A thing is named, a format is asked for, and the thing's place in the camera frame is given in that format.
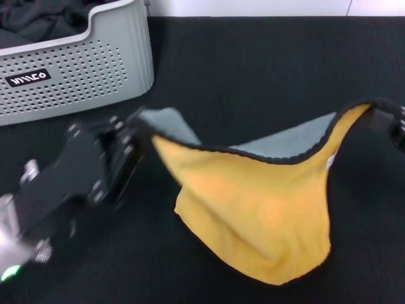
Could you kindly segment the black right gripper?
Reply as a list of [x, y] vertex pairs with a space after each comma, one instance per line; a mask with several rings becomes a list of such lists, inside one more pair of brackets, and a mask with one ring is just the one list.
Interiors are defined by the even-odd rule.
[[390, 134], [392, 143], [398, 149], [405, 149], [405, 106], [401, 106], [401, 117], [396, 120], [392, 113], [379, 109], [367, 112], [366, 121], [372, 130]]

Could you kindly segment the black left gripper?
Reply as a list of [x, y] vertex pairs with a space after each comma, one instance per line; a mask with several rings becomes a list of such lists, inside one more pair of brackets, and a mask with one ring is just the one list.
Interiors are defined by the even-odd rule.
[[20, 235], [48, 238], [90, 206], [124, 201], [153, 128], [138, 109], [127, 119], [89, 127], [75, 122], [54, 162], [18, 192]]

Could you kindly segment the yellow and grey towel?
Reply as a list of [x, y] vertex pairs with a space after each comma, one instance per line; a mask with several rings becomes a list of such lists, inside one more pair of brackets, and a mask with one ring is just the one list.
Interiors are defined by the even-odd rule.
[[234, 146], [204, 144], [175, 108], [146, 109], [151, 142], [180, 184], [174, 211], [220, 260], [280, 286], [320, 266], [331, 250], [327, 184], [352, 126], [386, 98], [360, 101]]

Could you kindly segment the grey perforated storage box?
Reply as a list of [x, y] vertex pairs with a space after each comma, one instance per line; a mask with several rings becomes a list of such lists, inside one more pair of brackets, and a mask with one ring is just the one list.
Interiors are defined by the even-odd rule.
[[91, 9], [82, 34], [0, 49], [0, 126], [119, 103], [153, 82], [144, 0], [117, 0]]

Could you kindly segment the silver connector stub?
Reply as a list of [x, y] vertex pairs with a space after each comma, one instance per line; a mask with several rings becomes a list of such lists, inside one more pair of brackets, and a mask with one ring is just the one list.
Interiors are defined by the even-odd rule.
[[20, 178], [20, 184], [25, 184], [32, 181], [39, 173], [40, 169], [37, 160], [29, 160], [24, 166], [24, 173]]

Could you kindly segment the dark crumpled cloth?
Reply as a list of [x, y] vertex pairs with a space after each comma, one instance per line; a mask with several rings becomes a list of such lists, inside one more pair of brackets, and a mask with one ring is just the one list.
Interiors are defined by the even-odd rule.
[[0, 33], [42, 42], [85, 32], [92, 9], [119, 0], [0, 0]]

